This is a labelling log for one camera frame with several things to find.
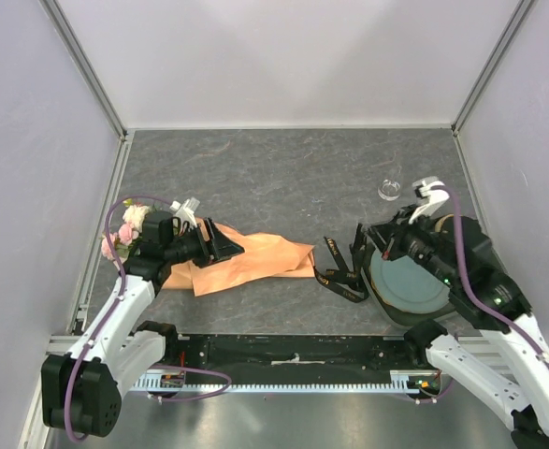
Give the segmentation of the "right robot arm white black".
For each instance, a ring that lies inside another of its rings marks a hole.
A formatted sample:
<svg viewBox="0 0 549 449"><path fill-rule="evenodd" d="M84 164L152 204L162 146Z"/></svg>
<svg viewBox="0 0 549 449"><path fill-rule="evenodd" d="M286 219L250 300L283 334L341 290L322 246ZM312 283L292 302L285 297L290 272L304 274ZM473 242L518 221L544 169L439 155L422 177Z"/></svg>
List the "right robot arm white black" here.
<svg viewBox="0 0 549 449"><path fill-rule="evenodd" d="M420 217L401 209L390 221L355 231L354 282L379 295L367 272L374 260L413 262L448 290L455 311L500 353L509 381L468 353L434 319L405 334L403 356L414 368L434 367L468 389L510 430L518 448L549 448L549 347L523 292L496 263L492 242L470 217Z"/></svg>

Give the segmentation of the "artificial flower bunch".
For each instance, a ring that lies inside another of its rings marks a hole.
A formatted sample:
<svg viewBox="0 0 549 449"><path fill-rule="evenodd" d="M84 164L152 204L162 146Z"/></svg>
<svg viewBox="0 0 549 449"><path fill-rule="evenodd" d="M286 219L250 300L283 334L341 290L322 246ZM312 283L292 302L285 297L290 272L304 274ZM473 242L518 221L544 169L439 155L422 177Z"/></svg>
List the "artificial flower bunch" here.
<svg viewBox="0 0 549 449"><path fill-rule="evenodd" d="M133 244L140 238L143 222L146 216L155 211L155 208L126 198L122 205L123 223L116 232L104 232L101 241L101 254L113 263L119 259L124 262Z"/></svg>

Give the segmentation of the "black ribbon gold lettering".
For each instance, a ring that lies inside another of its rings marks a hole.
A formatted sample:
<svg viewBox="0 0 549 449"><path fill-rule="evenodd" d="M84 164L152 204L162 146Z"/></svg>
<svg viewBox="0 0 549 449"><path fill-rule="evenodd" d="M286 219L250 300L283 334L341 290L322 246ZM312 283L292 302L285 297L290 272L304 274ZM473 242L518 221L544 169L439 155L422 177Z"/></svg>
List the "black ribbon gold lettering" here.
<svg viewBox="0 0 549 449"><path fill-rule="evenodd" d="M337 242L328 237L324 237L324 240L337 267L324 272L314 268L315 280L324 288L352 303L357 304L367 300L369 293L361 275L363 267L352 266L350 268L342 256Z"/></svg>

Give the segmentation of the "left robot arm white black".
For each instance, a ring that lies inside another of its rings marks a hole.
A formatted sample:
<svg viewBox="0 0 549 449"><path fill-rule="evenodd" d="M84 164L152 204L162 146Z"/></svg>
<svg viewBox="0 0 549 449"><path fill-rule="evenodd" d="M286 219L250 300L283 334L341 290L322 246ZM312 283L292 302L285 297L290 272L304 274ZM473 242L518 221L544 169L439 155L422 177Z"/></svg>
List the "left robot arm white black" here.
<svg viewBox="0 0 549 449"><path fill-rule="evenodd" d="M72 442L105 437L118 420L123 396L156 364L169 368L180 357L171 325L134 331L175 265L207 268L244 249L210 219L175 233L177 217L153 211L143 220L137 243L119 268L112 293L88 329L63 354L48 355L41 367L43 422L63 429Z"/></svg>

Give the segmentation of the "orange wrapping paper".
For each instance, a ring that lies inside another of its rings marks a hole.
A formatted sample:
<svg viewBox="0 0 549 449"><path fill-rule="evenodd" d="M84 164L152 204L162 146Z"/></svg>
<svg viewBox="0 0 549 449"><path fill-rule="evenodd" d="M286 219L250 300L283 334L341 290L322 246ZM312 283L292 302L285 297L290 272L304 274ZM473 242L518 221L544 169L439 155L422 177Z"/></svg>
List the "orange wrapping paper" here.
<svg viewBox="0 0 549 449"><path fill-rule="evenodd" d="M293 242L277 234L258 232L243 235L218 224L223 234L244 249L244 253L207 268L191 262L172 268L163 287L166 290L191 290L200 297L265 278L312 278L313 247Z"/></svg>

